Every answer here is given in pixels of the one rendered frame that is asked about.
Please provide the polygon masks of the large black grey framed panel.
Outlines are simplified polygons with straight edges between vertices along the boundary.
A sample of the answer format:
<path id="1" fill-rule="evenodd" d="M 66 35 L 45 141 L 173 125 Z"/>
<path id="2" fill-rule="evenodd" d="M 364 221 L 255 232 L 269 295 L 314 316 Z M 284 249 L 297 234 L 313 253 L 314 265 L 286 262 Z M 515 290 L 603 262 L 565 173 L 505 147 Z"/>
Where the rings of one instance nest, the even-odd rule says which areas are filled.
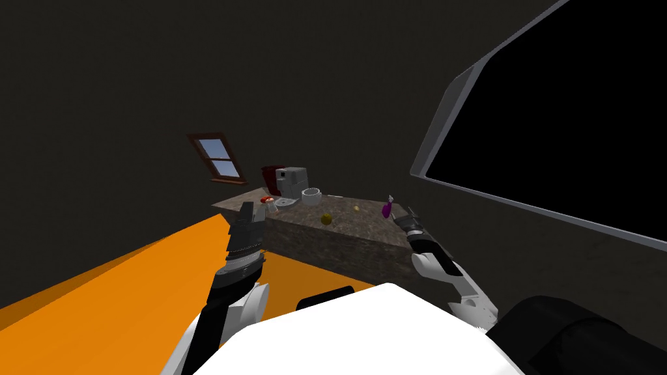
<path id="1" fill-rule="evenodd" d="M 667 251 L 667 0 L 558 0 L 449 84 L 410 172 Z"/>

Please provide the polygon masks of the grey coffee machine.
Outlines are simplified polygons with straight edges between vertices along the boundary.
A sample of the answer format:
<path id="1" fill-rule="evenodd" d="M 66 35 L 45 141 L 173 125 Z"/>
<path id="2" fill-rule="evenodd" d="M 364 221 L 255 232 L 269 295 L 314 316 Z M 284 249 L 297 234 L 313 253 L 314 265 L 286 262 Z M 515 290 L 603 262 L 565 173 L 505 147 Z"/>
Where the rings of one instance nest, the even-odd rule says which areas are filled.
<path id="1" fill-rule="evenodd" d="M 304 167 L 276 169 L 276 184 L 283 198 L 299 200 L 302 191 L 309 187 L 307 169 Z"/>

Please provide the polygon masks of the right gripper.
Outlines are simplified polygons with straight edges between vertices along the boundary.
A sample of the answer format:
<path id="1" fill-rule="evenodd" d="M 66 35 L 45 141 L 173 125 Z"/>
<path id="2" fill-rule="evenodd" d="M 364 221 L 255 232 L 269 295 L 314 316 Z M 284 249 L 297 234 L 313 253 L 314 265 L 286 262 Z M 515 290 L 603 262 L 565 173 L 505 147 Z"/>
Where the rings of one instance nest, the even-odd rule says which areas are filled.
<path id="1" fill-rule="evenodd" d="M 406 215 L 396 217 L 391 214 L 393 222 L 403 231 L 408 240 L 416 240 L 425 236 L 424 226 L 421 223 L 419 215 L 414 211 L 409 211 Z"/>

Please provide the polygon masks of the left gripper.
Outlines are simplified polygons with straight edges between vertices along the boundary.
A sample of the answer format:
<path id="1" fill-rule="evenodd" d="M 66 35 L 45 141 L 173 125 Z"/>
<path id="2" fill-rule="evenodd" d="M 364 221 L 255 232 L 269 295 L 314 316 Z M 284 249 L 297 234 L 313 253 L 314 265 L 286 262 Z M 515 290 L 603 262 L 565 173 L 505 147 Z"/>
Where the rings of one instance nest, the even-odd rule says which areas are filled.
<path id="1" fill-rule="evenodd" d="M 261 248 L 264 238 L 266 206 L 254 211 L 254 203 L 244 202 L 238 217 L 231 224 L 226 259 L 238 259 L 253 254 Z"/>

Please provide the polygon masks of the brown framed window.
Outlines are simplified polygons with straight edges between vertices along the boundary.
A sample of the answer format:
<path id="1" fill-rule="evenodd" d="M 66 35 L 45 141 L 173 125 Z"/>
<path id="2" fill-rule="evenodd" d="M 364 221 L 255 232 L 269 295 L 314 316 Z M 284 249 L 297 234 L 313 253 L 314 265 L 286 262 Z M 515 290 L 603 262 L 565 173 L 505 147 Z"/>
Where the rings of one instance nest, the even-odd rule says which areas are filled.
<path id="1" fill-rule="evenodd" d="M 224 134 L 191 133 L 187 137 L 211 172 L 213 182 L 240 186 L 248 184 Z"/>

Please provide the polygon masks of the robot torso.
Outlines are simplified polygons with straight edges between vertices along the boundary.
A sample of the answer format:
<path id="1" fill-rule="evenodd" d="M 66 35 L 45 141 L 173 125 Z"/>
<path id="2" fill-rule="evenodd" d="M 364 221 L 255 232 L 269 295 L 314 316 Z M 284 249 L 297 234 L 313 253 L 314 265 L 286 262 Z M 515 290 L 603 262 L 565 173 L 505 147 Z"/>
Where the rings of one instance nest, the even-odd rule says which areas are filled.
<path id="1" fill-rule="evenodd" d="M 194 375 L 524 375 L 478 328 L 386 283 L 235 333 Z"/>

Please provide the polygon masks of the dark red container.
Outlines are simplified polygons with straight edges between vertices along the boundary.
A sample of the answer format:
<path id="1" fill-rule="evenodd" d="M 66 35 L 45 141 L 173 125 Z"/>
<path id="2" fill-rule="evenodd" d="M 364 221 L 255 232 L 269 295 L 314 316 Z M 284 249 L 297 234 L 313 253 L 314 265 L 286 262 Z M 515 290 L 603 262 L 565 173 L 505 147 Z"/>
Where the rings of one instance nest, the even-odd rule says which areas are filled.
<path id="1" fill-rule="evenodd" d="M 281 192 L 277 187 L 276 170 L 283 169 L 284 165 L 268 165 L 261 167 L 262 176 L 269 194 L 274 196 L 281 196 Z"/>

